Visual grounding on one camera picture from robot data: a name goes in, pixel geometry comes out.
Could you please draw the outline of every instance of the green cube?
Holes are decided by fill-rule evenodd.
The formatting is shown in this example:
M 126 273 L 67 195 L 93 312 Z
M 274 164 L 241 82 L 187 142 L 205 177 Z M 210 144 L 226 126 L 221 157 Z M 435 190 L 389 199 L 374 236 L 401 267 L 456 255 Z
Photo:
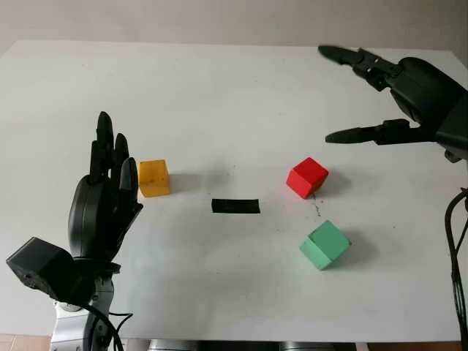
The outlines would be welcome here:
M 310 233 L 299 248 L 303 254 L 322 270 L 350 247 L 351 242 L 332 222 L 326 221 Z

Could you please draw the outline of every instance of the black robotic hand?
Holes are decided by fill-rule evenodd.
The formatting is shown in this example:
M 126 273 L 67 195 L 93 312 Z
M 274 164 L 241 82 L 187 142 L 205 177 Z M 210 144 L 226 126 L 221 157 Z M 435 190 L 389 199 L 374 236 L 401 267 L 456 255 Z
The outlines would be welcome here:
M 78 183 L 69 213 L 73 257 L 112 261 L 143 208 L 137 202 L 137 191 L 137 166 L 129 157 L 127 140 L 117 134 L 114 148 L 112 121 L 101 112 L 89 174 Z
M 8 266 L 27 287 L 57 301 L 87 303 L 97 276 L 119 272 L 120 265 L 111 261 L 143 208 L 137 191 L 137 167 L 129 157 L 127 141 L 118 134 L 114 148 L 112 122 L 101 112 L 91 147 L 91 169 L 78 183 L 69 213 L 72 255 L 31 238 L 8 257 Z
M 446 149 L 451 162 L 468 159 L 468 91 L 430 63 L 405 57 L 393 64 L 368 51 L 357 52 L 337 46 L 319 46 L 319 52 L 338 64 L 347 64 L 361 78 L 381 91 L 390 93 L 400 109 L 418 128 L 410 128 L 406 119 L 384 121 L 375 127 L 346 129 L 328 135 L 328 143 L 377 145 L 435 141 Z

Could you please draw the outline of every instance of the white wall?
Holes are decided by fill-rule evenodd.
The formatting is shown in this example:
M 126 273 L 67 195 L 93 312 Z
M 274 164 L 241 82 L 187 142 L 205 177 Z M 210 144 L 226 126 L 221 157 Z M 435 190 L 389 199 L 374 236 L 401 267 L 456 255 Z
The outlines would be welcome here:
M 468 0 L 0 0 L 17 39 L 433 48 L 468 62 Z

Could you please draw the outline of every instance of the cube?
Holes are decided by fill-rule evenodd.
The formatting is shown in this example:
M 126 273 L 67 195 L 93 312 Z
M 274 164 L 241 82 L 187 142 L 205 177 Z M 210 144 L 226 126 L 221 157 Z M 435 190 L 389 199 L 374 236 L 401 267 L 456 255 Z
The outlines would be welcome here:
M 332 222 L 326 221 L 307 236 L 300 250 L 319 270 L 336 260 L 348 247 L 350 240 Z
M 166 161 L 156 159 L 140 162 L 138 165 L 138 186 L 144 197 L 170 194 Z
M 306 199 L 322 186 L 327 176 L 328 171 L 308 157 L 290 171 L 286 184 Z

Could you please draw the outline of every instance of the yellow cube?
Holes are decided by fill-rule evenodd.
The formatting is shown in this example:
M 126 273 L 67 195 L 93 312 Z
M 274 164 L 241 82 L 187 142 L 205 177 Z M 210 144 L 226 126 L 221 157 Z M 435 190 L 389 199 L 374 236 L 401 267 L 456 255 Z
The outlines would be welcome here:
M 155 159 L 154 161 L 140 162 L 138 165 L 138 186 L 144 197 L 170 194 L 166 161 Z

